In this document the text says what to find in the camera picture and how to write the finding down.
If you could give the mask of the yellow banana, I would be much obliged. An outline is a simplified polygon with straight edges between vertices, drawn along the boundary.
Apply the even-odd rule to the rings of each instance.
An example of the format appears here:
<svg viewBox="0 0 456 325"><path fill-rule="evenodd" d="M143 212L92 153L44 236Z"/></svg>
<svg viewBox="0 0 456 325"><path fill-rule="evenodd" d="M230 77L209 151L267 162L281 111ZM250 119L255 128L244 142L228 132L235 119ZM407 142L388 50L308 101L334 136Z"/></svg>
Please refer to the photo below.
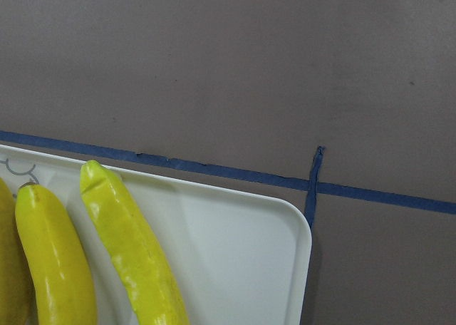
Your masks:
<svg viewBox="0 0 456 325"><path fill-rule="evenodd" d="M95 160L81 167L80 195L139 324L188 324L167 257L121 178Z"/></svg>
<svg viewBox="0 0 456 325"><path fill-rule="evenodd" d="M33 283L19 239L15 200L1 182L1 323L25 324L33 308Z"/></svg>
<svg viewBox="0 0 456 325"><path fill-rule="evenodd" d="M39 324L97 324L88 260L61 201L42 185L24 185L17 194L15 218Z"/></svg>

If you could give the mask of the white bear tray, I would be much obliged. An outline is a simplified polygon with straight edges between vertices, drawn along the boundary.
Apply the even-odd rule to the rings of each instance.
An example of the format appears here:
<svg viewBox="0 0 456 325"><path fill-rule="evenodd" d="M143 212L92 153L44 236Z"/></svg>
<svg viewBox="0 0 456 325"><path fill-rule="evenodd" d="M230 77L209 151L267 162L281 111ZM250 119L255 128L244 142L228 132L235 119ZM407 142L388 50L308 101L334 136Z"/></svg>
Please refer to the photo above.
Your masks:
<svg viewBox="0 0 456 325"><path fill-rule="evenodd" d="M1 146L1 178L50 189L68 210L93 274L100 324L135 324L126 291L79 193L82 162ZM192 324L298 324L312 237L292 204L116 168L156 234Z"/></svg>

